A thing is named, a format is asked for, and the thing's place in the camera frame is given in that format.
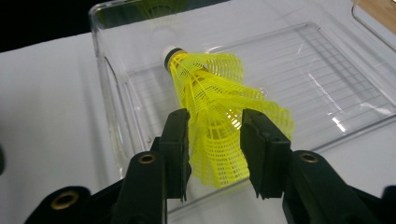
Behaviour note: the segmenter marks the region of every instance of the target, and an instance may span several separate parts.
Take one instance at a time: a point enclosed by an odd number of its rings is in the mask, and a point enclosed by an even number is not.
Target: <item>shuttlecock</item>
[[[187,9],[187,0],[142,0],[134,4],[148,20],[169,16]]]
[[[181,107],[187,108],[192,173],[206,185],[228,186],[249,176],[240,149],[245,108],[261,111],[288,137],[289,110],[244,86],[241,61],[233,54],[188,53],[171,46],[163,52]]]

